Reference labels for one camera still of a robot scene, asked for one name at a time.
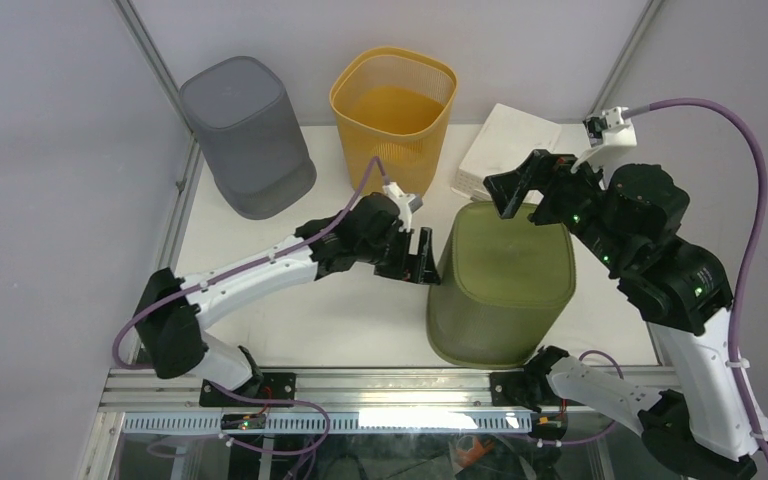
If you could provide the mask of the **green slatted bin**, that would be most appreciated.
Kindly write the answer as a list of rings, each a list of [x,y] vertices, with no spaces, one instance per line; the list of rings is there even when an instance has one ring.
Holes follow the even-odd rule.
[[[475,202],[455,215],[426,309],[429,345],[444,361],[522,365],[573,297],[571,236],[560,224],[532,224],[535,208],[525,204],[502,219],[492,203]]]

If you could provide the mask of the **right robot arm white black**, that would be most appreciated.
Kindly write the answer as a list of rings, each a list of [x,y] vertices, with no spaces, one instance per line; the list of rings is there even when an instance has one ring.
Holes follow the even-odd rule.
[[[768,418],[740,395],[749,385],[747,364],[729,355],[737,307],[725,269],[678,235],[688,194],[658,165],[626,164],[604,178],[572,155],[542,149],[483,184],[503,219],[529,192],[540,193],[530,222],[564,226],[607,268],[679,382],[677,389],[643,387],[547,346],[505,386],[506,398],[533,411],[557,400],[588,406],[685,477],[753,477],[755,453],[768,451]]]

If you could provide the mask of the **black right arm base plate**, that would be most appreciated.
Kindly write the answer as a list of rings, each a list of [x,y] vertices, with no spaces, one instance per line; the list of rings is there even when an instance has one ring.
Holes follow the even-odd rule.
[[[491,402],[495,407],[539,407],[539,384],[524,371],[498,371],[489,374]]]

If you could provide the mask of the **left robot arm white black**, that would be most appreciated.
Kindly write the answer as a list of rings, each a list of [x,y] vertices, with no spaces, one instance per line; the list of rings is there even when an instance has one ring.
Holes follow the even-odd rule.
[[[199,377],[222,388],[237,406],[254,403],[263,384],[260,368],[246,348],[213,337],[209,328],[255,300],[346,272],[357,263],[372,266],[382,278],[438,284],[433,232],[412,227],[421,206],[420,196],[388,186],[219,270],[184,277],[168,268],[153,273],[135,312],[148,368],[164,380]]]

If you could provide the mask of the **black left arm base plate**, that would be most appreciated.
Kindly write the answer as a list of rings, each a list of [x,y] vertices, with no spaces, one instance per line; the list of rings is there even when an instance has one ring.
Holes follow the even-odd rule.
[[[233,390],[238,396],[258,400],[293,400],[295,398],[297,374],[289,371],[274,371],[256,375],[241,387]],[[222,393],[208,381],[202,382],[198,404],[204,408],[262,408],[263,404],[244,402]]]

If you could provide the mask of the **white perforated plastic basket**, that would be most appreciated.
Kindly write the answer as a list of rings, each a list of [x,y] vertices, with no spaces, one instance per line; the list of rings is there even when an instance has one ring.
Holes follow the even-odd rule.
[[[533,150],[579,155],[589,147],[579,123],[560,124],[497,103],[458,165],[451,190],[471,200],[488,201],[484,178],[515,169]]]

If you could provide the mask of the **large grey slatted bin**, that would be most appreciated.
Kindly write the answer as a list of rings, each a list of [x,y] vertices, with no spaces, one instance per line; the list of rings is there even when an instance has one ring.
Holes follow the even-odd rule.
[[[218,191],[240,216],[273,217],[315,184],[287,90],[261,61],[228,58],[186,81],[179,98]]]

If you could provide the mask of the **yellow slatted bin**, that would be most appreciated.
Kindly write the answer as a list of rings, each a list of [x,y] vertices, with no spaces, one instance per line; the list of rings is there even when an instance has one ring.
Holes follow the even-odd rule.
[[[351,185],[377,157],[402,190],[425,195],[457,89],[455,71],[426,55],[393,46],[358,55],[329,93]]]

